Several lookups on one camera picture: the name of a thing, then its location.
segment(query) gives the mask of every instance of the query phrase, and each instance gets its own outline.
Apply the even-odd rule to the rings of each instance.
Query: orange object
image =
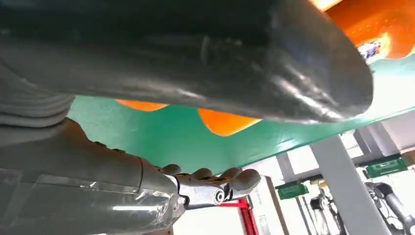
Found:
[[[368,63],[382,58],[400,59],[413,53],[414,0],[344,0],[326,13]]]
[[[254,125],[261,119],[234,114],[199,109],[200,117],[206,127],[219,136],[230,136]]]
[[[130,100],[121,100],[121,99],[116,99],[116,101],[132,109],[138,109],[138,110],[147,111],[147,112],[156,111],[168,105],[168,104],[158,104],[158,103],[151,103],[151,102],[130,101]]]

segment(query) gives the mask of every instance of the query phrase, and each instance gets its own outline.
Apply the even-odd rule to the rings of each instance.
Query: window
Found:
[[[300,174],[309,170],[319,168],[310,146],[306,145],[287,152],[293,167],[294,174]]]
[[[343,145],[345,146],[347,153],[351,158],[359,157],[363,155],[362,150],[359,147],[359,144],[354,137],[355,130],[344,132],[340,134],[340,139],[342,140]]]

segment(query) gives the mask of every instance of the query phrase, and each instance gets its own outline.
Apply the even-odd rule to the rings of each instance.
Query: robotic hand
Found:
[[[185,210],[246,196],[260,181],[255,170],[215,177],[206,168],[160,168],[90,141],[68,118],[46,128],[0,126],[0,139],[0,234],[150,233]]]

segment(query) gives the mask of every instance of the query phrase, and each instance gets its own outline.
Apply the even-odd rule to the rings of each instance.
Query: metal bolt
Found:
[[[215,193],[215,203],[221,204],[224,199],[225,199],[225,192],[223,192],[222,189],[217,190]]]

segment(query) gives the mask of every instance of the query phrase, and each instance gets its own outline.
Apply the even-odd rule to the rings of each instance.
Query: green table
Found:
[[[69,117],[88,137],[152,164],[179,164],[184,171],[215,173],[259,161],[323,138],[408,112],[415,106],[415,55],[382,60],[374,71],[374,101],[361,117],[344,123],[300,125],[261,121],[230,137],[211,133],[195,108],[168,106],[155,112],[129,109],[113,99],[77,97]]]

